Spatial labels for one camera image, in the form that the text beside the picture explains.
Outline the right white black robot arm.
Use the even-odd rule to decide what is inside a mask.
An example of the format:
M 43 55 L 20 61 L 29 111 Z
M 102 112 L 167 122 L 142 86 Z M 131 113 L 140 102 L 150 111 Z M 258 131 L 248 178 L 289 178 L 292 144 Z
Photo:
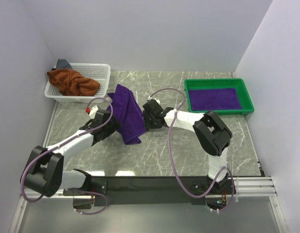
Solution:
M 143 105 L 143 120 L 148 130 L 176 127 L 194 132 L 208 154 L 209 190 L 219 194 L 225 189 L 228 180 L 227 151 L 232 132 L 216 112 L 190 113 L 172 107 L 163 109 L 160 102 L 151 99 Z

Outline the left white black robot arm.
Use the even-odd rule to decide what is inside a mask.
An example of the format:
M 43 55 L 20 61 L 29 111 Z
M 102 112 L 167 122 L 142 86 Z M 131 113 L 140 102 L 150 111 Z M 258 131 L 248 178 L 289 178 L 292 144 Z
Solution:
M 47 148 L 31 151 L 20 179 L 22 188 L 51 197 L 60 189 L 75 189 L 80 195 L 93 190 L 92 176 L 79 169 L 65 171 L 65 164 L 82 151 L 111 136 L 121 127 L 107 110 L 93 110 L 90 119 L 69 138 Z

